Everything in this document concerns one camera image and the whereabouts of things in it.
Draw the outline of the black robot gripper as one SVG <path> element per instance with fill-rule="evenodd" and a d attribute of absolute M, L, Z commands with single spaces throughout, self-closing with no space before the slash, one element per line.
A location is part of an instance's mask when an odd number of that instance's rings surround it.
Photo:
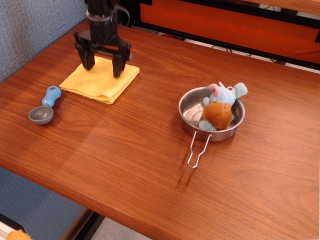
<path fill-rule="evenodd" d="M 113 56 L 113 76 L 118 78 L 132 59 L 131 44 L 118 36 L 118 12 L 130 18 L 129 11 L 116 0 L 86 0 L 85 4 L 89 30 L 73 32 L 82 66 L 89 71 L 95 65 L 95 52 Z"/>

